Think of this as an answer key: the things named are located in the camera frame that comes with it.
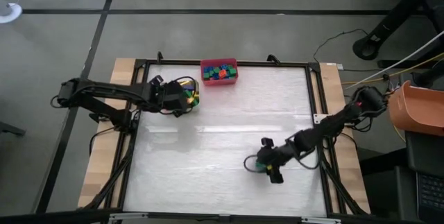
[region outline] cube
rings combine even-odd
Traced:
[[[226,70],[221,70],[219,72],[219,78],[225,78],[227,76],[227,71]]]

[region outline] green block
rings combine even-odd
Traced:
[[[187,95],[187,97],[191,97],[193,94],[190,91],[185,90],[184,93]]]

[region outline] white cable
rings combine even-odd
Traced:
[[[436,63],[432,66],[432,69],[435,68],[435,66],[436,66],[439,62],[441,62],[441,61],[443,61],[443,60],[444,60],[444,58],[441,58],[438,62],[436,62]]]
[[[350,89],[350,88],[353,88],[353,87],[355,87],[356,85],[358,85],[358,84],[360,84],[360,83],[362,83],[362,82],[364,82],[364,81],[367,81],[367,80],[369,80],[370,78],[373,78],[373,77],[375,77],[375,76],[377,76],[377,75],[379,75],[379,74],[385,72],[386,70],[392,69],[393,67],[395,67],[395,66],[397,66],[398,64],[404,62],[405,60],[408,60],[409,58],[411,58],[411,57],[413,57],[414,55],[416,55],[418,52],[422,51],[425,47],[427,47],[429,44],[431,44],[433,41],[435,41],[437,38],[439,38],[442,34],[444,34],[444,31],[442,31],[441,33],[439,33],[437,36],[435,36],[435,37],[432,38],[430,41],[428,41],[425,45],[423,45],[423,46],[420,47],[418,50],[414,51],[412,54],[408,55],[408,56],[405,57],[404,59],[400,60],[400,61],[397,62],[396,64],[393,64],[393,65],[391,65],[390,67],[387,67],[387,68],[383,69],[382,71],[378,71],[377,73],[373,74],[372,76],[369,76],[369,77],[367,77],[367,78],[365,78],[365,79],[359,81],[358,83],[355,83],[355,84],[353,84],[353,85],[351,85],[351,86],[345,88],[344,90],[346,90],[346,89]]]

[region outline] black cable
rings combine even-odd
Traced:
[[[356,126],[353,126],[352,129],[359,131],[359,132],[368,132],[370,131],[370,129],[372,128],[372,123],[373,123],[373,118],[370,118],[370,122],[368,123],[368,125],[366,125],[365,127],[362,128],[356,128]]]
[[[247,167],[247,161],[248,161],[248,159],[253,158],[253,157],[257,157],[257,155],[249,155],[248,157],[245,158],[245,160],[244,160],[244,168],[245,168],[248,172],[251,172],[251,173],[263,173],[263,171],[256,171],[256,170],[252,170],[252,169],[250,169],[250,168]]]
[[[296,161],[298,161],[301,166],[303,166],[304,168],[306,168],[308,170],[317,169],[319,167],[319,164],[321,163],[321,160],[319,159],[319,157],[318,157],[318,161],[316,162],[316,165],[314,167],[307,166],[298,159],[296,159]]]
[[[337,139],[337,136],[336,137],[333,137],[333,142],[332,142],[332,147],[336,144],[336,141],[338,141],[338,139]],[[324,146],[324,143],[322,143],[322,147],[324,148],[324,149],[331,149],[332,147],[330,147],[330,146]]]
[[[58,95],[53,96],[53,98],[51,98],[51,100],[49,101],[49,105],[55,109],[61,109],[63,108],[62,106],[55,106],[54,105],[54,99],[56,99],[58,97]]]
[[[96,134],[92,135],[91,139],[89,140],[89,156],[91,156],[91,153],[92,153],[92,144],[94,143],[94,139],[97,136],[102,135],[103,133],[105,133],[105,132],[107,132],[109,130],[113,130],[113,129],[114,129],[114,126],[112,126],[111,128],[108,128],[106,130],[99,131]]]
[[[344,132],[341,132],[341,135],[345,135],[346,137],[350,138],[350,140],[352,140],[352,142],[355,144],[356,148],[358,148],[358,144],[356,143],[356,140],[353,137],[351,137],[348,134],[345,134]]]
[[[327,38],[327,40],[324,43],[322,43],[320,46],[318,46],[317,50],[313,53],[313,59],[315,59],[317,61],[317,63],[319,63],[319,61],[316,59],[316,54],[318,53],[319,49],[322,46],[324,46],[325,44],[327,44],[330,40],[334,40],[335,38],[337,38],[337,37],[339,37],[341,35],[345,35],[345,34],[348,34],[348,33],[354,33],[356,31],[362,31],[363,33],[368,35],[368,33],[364,29],[358,28],[358,29],[354,29],[352,31],[346,31],[346,32],[339,33],[338,35],[336,35],[334,37],[329,37],[329,38]]]

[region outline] yellow cable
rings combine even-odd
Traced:
[[[412,66],[410,68],[407,68],[407,69],[404,69],[402,71],[395,72],[394,74],[390,74],[388,76],[392,77],[392,76],[396,76],[396,75],[402,74],[404,72],[411,71],[412,69],[415,69],[416,67],[419,67],[420,65],[423,65],[423,64],[425,64],[427,62],[430,62],[430,61],[432,61],[434,59],[437,59],[437,58],[441,57],[442,55],[444,55],[444,53],[440,53],[440,54],[434,56],[433,58],[430,58],[430,59],[428,59],[428,60],[426,60],[424,62],[421,62],[421,63],[419,63],[417,65],[414,65],[414,66]],[[377,79],[367,80],[367,81],[364,81],[362,83],[374,83],[374,82],[381,81],[381,80],[382,80],[382,78],[377,78]],[[344,83],[341,83],[341,84],[342,85],[354,85],[355,83],[358,83],[358,82],[344,82]]]
[[[396,133],[398,134],[398,136],[405,142],[404,137],[401,135],[400,131],[396,128],[395,125],[393,125],[393,128],[395,129]]]

